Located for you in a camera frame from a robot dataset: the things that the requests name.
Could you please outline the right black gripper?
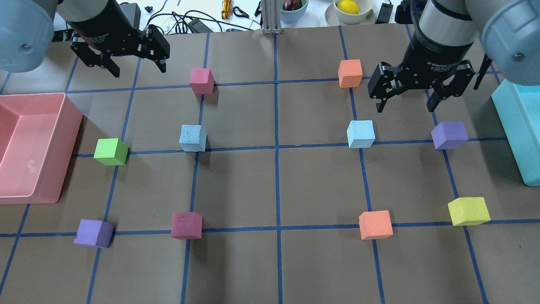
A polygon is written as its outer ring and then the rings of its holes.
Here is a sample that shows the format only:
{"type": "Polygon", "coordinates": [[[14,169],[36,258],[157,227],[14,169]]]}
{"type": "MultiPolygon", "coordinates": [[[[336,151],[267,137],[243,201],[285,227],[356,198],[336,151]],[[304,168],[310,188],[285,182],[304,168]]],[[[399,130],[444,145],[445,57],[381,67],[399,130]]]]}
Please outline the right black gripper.
{"type": "Polygon", "coordinates": [[[368,94],[376,100],[377,112],[397,92],[433,89],[427,109],[434,112],[441,101],[463,95],[475,74],[464,59],[471,42],[463,46],[444,46],[425,36],[413,36],[402,62],[392,67],[380,62],[368,82],[368,94]]]}

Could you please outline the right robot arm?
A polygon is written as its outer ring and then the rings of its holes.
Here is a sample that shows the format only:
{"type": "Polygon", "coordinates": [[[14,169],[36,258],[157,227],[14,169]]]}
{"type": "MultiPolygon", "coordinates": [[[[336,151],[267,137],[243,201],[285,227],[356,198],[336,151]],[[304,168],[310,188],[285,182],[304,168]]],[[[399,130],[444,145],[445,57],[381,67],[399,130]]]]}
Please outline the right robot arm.
{"type": "Polygon", "coordinates": [[[415,32],[402,62],[381,62],[370,78],[377,111],[408,90],[433,90],[429,112],[461,96],[475,73],[464,59],[475,41],[485,52],[476,87],[491,63],[512,83],[539,85],[539,13],[538,0],[404,0],[398,23],[413,24],[415,32]]]}

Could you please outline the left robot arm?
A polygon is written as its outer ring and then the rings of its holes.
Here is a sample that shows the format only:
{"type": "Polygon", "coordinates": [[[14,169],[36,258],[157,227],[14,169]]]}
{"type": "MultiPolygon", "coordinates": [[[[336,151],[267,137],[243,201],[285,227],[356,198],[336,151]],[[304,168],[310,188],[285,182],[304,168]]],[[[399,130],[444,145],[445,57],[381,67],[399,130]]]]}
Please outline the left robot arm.
{"type": "Polygon", "coordinates": [[[115,0],[2,0],[0,67],[10,73],[38,68],[54,36],[54,16],[60,15],[74,33],[70,48],[88,67],[101,67],[114,77],[120,69],[113,57],[152,60],[166,72],[170,45],[156,25],[143,30],[131,25],[115,0]]]}

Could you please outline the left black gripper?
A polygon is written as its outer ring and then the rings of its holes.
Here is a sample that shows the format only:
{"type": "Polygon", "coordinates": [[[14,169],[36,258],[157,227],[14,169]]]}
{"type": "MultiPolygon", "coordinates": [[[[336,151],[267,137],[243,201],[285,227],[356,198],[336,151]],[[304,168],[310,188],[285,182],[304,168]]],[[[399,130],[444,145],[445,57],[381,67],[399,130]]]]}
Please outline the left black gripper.
{"type": "Polygon", "coordinates": [[[104,68],[119,78],[120,68],[112,57],[133,55],[154,61],[166,73],[170,44],[154,24],[139,30],[121,8],[98,8],[91,17],[71,19],[70,25],[74,30],[71,49],[87,67],[104,68]]]}

